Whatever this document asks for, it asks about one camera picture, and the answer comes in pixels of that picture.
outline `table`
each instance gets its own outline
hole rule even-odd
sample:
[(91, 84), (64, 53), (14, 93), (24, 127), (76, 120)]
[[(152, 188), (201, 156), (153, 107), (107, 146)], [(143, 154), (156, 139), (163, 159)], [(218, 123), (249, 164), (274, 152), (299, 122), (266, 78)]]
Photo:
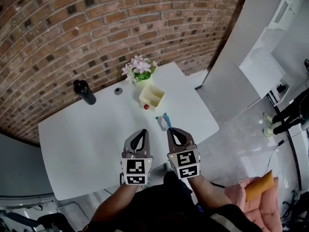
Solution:
[[(125, 140), (135, 131), (150, 135), (153, 168), (168, 161), (166, 132), (156, 116), (167, 112), (171, 124), (192, 134), (199, 144), (219, 126), (176, 63), (160, 66), (154, 86), (165, 96), (155, 111), (138, 103), (138, 89), (122, 81), (95, 93), (97, 102), (78, 101), (39, 123), (42, 155), (58, 200), (89, 194), (119, 183)], [(115, 95), (116, 88), (121, 95)]]

